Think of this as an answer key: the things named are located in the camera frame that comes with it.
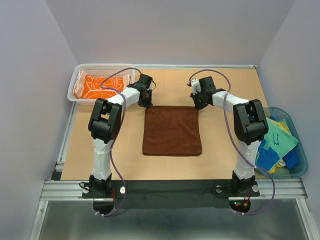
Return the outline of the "brown towel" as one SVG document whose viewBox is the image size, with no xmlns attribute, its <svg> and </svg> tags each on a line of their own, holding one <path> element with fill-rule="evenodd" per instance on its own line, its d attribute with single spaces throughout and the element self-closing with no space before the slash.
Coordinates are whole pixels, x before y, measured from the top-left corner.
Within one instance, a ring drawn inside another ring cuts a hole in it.
<svg viewBox="0 0 320 240">
<path fill-rule="evenodd" d="M 191 106 L 155 105 L 147 108 L 142 153 L 166 157 L 201 155 L 199 111 Z"/>
</svg>

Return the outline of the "orange Doraemon towel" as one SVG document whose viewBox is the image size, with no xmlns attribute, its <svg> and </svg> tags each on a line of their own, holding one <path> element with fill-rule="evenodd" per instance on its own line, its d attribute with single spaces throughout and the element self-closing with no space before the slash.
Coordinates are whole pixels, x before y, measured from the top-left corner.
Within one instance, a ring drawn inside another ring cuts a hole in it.
<svg viewBox="0 0 320 240">
<path fill-rule="evenodd" d="M 75 85 L 72 88 L 72 95 L 76 99 L 96 100 L 99 98 L 108 99 L 122 92 L 131 83 L 131 75 L 113 76 L 101 83 L 106 77 L 94 77 L 83 70 L 80 70 L 75 78 Z"/>
</svg>

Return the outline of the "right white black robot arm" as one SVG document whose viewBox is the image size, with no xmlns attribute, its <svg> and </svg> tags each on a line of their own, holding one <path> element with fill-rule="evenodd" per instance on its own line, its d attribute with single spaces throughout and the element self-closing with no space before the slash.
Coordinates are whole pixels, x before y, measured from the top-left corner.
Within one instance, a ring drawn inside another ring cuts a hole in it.
<svg viewBox="0 0 320 240">
<path fill-rule="evenodd" d="M 258 99 L 243 99 L 222 88 L 216 88 L 211 76 L 190 79 L 187 85 L 192 89 L 190 97 L 197 110 L 202 110 L 208 105 L 220 107 L 226 121 L 227 113 L 233 115 L 233 128 L 239 145 L 230 139 L 238 153 L 230 190 L 235 195 L 242 195 L 255 184 L 258 148 L 269 130 L 262 103 Z"/>
</svg>

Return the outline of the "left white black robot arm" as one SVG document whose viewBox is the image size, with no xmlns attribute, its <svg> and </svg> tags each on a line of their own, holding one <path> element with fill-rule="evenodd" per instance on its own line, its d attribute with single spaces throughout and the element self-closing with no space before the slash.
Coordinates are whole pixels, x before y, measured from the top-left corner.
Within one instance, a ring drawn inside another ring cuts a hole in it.
<svg viewBox="0 0 320 240">
<path fill-rule="evenodd" d="M 115 196 L 112 189 L 112 149 L 120 132 L 127 107 L 138 104 L 143 108 L 152 106 L 151 76 L 140 74 L 137 82 L 130 83 L 124 90 L 114 89 L 115 96 L 98 98 L 93 106 L 88 130 L 93 139 L 93 169 L 88 182 L 79 184 L 83 198 L 106 198 Z"/>
</svg>

